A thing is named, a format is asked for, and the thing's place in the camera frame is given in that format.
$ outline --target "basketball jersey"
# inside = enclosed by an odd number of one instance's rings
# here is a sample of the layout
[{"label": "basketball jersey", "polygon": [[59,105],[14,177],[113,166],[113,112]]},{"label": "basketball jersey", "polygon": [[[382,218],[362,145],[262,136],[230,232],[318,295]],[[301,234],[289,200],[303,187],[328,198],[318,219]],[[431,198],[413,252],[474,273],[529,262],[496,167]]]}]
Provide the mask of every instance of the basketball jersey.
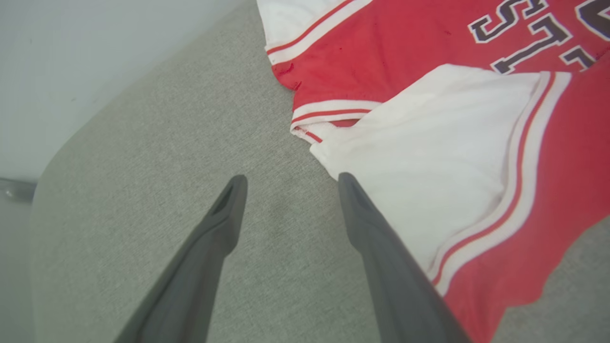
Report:
[{"label": "basketball jersey", "polygon": [[610,0],[258,1],[291,132],[489,342],[610,214]]}]

